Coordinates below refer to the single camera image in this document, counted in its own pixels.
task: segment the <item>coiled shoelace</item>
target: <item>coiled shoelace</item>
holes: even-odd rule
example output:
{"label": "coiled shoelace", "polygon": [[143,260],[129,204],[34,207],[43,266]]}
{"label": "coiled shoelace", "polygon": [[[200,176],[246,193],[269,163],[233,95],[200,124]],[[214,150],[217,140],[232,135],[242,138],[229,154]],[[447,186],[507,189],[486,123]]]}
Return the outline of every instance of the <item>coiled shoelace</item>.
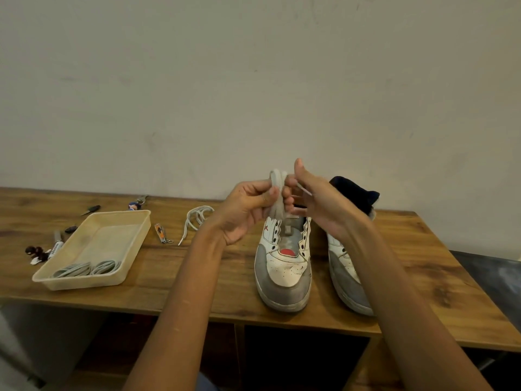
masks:
{"label": "coiled shoelace", "polygon": [[[203,222],[205,222],[205,220],[206,220],[206,217],[204,216],[205,211],[213,212],[214,209],[213,209],[213,207],[210,207],[210,206],[199,206],[199,207],[196,207],[187,212],[186,221],[185,221],[185,231],[183,232],[183,237],[181,237],[181,240],[179,241],[179,244],[177,244],[177,245],[181,245],[181,243],[185,239],[186,235],[188,234],[188,225],[190,225],[193,230],[199,230],[199,228],[201,227]],[[199,224],[199,227],[196,227],[190,220],[190,218],[192,218],[193,215],[195,215],[195,220]]]}
{"label": "coiled shoelace", "polygon": [[121,266],[121,261],[101,261],[94,268],[90,262],[73,263],[54,272],[51,278],[89,276],[115,272]]}

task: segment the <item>sneaker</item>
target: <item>sneaker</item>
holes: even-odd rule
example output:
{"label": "sneaker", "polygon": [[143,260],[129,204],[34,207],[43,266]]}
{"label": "sneaker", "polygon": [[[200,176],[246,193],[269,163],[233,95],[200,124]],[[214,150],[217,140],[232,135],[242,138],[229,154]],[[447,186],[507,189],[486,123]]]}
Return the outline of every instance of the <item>sneaker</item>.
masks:
{"label": "sneaker", "polygon": [[284,312],[302,310],[311,290],[311,218],[268,217],[255,255],[255,282],[264,303]]}
{"label": "sneaker", "polygon": [[[334,177],[330,183],[362,212],[374,219],[376,212],[373,209],[373,204],[380,197],[378,192],[367,191],[344,177]],[[329,273],[336,293],[350,309],[359,314],[374,316],[353,262],[344,246],[329,234],[327,240],[329,245]]]}

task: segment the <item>wooden table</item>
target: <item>wooden table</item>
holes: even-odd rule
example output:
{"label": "wooden table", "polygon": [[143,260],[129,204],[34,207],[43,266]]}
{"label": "wooden table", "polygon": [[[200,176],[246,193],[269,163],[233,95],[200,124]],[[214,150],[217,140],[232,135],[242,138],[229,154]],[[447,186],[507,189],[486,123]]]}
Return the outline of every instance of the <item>wooden table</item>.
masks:
{"label": "wooden table", "polygon": [[[0,299],[64,305],[96,310],[159,314],[179,265],[190,245],[190,231],[181,247],[161,244],[153,228],[127,279],[119,286],[49,291],[33,283],[39,268],[30,266],[28,245],[51,248],[54,230],[79,225],[87,207],[125,210],[136,196],[0,188]],[[188,210],[218,202],[151,197],[144,208],[161,223],[167,238],[179,241]],[[474,282],[458,261],[414,212],[379,210],[375,220],[384,238],[404,264],[416,287],[461,346],[521,351],[521,335]],[[368,336],[371,342],[351,376],[356,389],[377,384],[398,387],[399,377],[381,339],[375,319],[353,313],[335,293],[328,270],[327,239],[312,224],[310,235],[313,281],[307,307],[300,313],[279,313],[257,294],[253,264],[262,224],[238,244],[228,247],[221,263],[211,321],[236,324],[239,350],[245,324],[321,329]]]}

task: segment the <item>plastic tray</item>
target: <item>plastic tray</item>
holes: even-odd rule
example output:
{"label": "plastic tray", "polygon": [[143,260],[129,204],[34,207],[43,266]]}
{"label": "plastic tray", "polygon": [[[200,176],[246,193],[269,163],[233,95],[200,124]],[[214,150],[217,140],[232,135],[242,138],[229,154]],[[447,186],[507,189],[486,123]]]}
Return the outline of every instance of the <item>plastic tray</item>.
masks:
{"label": "plastic tray", "polygon": [[[121,284],[149,229],[149,210],[91,214],[32,280],[53,291]],[[112,273],[51,278],[55,271],[73,263],[90,262],[95,266],[111,259],[121,261],[119,269]]]}

